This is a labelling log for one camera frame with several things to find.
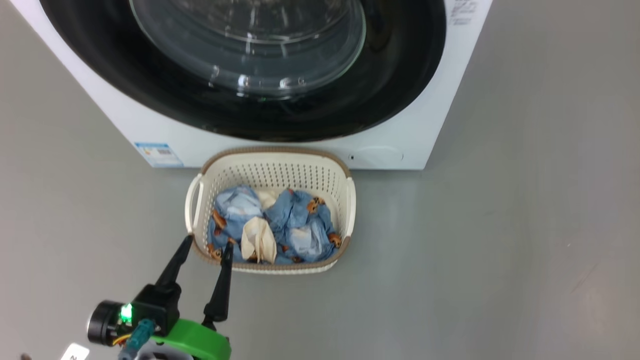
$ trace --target green led light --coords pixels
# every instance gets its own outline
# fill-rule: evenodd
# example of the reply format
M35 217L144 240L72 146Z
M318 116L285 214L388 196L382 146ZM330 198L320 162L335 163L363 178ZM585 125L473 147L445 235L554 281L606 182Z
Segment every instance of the green led light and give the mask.
M133 306L131 304L123 305L120 308L120 318L123 322L131 322L131 318L133 318Z

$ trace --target gray floor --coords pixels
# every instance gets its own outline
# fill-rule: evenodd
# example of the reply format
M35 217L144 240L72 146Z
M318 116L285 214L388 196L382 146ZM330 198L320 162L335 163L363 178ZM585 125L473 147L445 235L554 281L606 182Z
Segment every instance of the gray floor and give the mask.
M234 275L233 358L638 359L638 13L496 0L427 169L355 174L342 260ZM0 49L0 344L57 359L158 275L195 171L147 166L4 1ZM190 257L185 317L216 277Z

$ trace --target blue fabric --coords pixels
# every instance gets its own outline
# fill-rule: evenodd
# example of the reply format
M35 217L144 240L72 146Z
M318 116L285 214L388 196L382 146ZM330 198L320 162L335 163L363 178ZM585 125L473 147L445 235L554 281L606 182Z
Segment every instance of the blue fabric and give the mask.
M287 257L279 249L278 250L278 255L276 255L276 262L274 264L276 264L276 265L293 265L293 264L295 264L295 262L291 258Z
M254 217L262 217L262 206L258 195L249 186L240 185L219 193L213 202L213 208L227 221L227 225L215 235L216 223L209 221L209 242L213 242L216 249L227 246L228 238L234 239L234 261L243 261L240 251L242 231L247 221Z
M273 231L278 246L278 258L300 257L307 262L329 258L335 246L329 242L328 234L335 230L331 223L331 211L319 204L316 213L309 213L307 206L314 200L311 194L285 190L275 204L264 214Z

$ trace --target washing machine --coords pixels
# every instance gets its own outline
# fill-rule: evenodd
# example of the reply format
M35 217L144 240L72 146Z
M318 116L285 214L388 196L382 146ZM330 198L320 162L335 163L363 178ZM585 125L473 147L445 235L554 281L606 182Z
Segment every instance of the washing machine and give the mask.
M275 145L405 170L425 167L491 1L11 0L153 167Z

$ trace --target white plastic basket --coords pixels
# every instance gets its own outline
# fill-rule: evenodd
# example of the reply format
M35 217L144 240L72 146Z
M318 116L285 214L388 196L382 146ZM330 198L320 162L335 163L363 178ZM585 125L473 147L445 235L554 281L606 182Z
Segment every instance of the white plastic basket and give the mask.
M277 275L323 272L329 270L349 247L356 217L356 190L351 173L343 162L331 154L307 149L248 148L214 156L189 186L184 220L187 231L195 237L194 246L198 254L206 261L220 264L206 250L213 200L224 189L240 184L277 193L288 188L304 190L322 197L331 210L331 220L342 238L342 246L333 256L317 263L234 263L234 270Z

